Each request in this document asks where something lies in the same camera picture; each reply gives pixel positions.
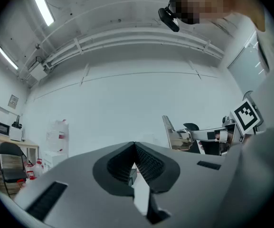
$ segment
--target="plastic bag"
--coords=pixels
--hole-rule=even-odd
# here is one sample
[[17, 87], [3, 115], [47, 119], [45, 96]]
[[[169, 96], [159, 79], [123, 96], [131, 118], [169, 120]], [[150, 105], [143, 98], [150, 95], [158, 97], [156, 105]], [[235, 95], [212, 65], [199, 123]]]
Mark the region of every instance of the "plastic bag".
[[66, 120], [51, 122], [46, 134], [47, 149], [68, 156], [68, 137], [69, 128]]

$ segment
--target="fluorescent light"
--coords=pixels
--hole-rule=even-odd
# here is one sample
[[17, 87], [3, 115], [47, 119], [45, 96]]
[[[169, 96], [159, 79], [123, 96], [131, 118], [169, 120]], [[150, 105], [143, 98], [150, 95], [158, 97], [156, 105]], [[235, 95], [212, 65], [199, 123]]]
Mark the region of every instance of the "fluorescent light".
[[17, 70], [18, 66], [15, 65], [15, 63], [7, 56], [7, 54], [3, 51], [2, 48], [0, 48], [0, 53], [4, 56], [4, 58]]
[[47, 4], [45, 0], [35, 0], [38, 6], [38, 9], [40, 10], [47, 26], [51, 25], [54, 22], [53, 17], [51, 16], [51, 13], [47, 7]]

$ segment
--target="wooden desk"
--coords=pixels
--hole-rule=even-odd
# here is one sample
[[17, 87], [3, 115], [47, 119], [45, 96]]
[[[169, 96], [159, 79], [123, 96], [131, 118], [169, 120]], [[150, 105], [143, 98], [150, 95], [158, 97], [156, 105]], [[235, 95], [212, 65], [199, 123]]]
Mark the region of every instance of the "wooden desk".
[[1, 135], [0, 134], [0, 143], [2, 142], [8, 142], [8, 143], [14, 143], [16, 144], [18, 147], [20, 148], [26, 148], [28, 153], [26, 154], [27, 158], [29, 161], [31, 161], [30, 159], [30, 149], [34, 149], [35, 152], [36, 152], [36, 156], [35, 156], [35, 161], [32, 162], [33, 164], [36, 163], [37, 161], [37, 158], [38, 158], [38, 145], [33, 143], [32, 141], [26, 139], [25, 141], [15, 141], [15, 140], [11, 140], [8, 136], [5, 136], [5, 135]]

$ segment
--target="ceiling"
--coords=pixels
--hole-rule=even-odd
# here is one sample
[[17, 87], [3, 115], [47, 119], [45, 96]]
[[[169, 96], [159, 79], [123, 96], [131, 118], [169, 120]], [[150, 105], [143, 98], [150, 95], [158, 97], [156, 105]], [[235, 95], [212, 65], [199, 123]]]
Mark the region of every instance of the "ceiling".
[[[125, 28], [168, 29], [159, 19], [158, 9], [169, 0], [46, 0], [55, 19], [49, 27], [44, 22], [34, 0], [11, 0], [0, 15], [0, 46], [18, 65], [20, 78], [28, 75], [27, 67], [36, 56], [43, 60], [57, 52], [74, 38], [95, 35], [102, 31]], [[234, 34], [241, 17], [230, 15], [220, 24]], [[210, 41], [225, 50], [233, 40], [212, 23], [187, 25], [180, 22], [180, 32]]]

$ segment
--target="vr headset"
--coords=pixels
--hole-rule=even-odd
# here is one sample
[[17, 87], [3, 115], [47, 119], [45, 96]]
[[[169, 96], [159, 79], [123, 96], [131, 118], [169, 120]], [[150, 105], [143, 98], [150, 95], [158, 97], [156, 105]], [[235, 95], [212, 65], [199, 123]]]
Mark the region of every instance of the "vr headset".
[[[166, 24], [172, 31], [178, 32], [180, 28], [179, 28], [179, 24], [178, 24], [178, 21], [177, 21], [177, 16], [175, 15], [175, 13], [173, 13], [170, 10], [170, 4], [171, 4], [172, 1], [174, 1], [174, 0], [169, 1], [166, 8], [159, 9], [158, 14], [159, 14], [159, 17], [160, 17], [161, 21], [164, 24]], [[176, 14], [180, 15], [179, 19], [183, 23], [190, 24], [190, 25], [199, 24], [199, 19], [194, 18], [195, 15], [192, 14], [192, 13], [183, 14], [180, 11], [178, 11]]]

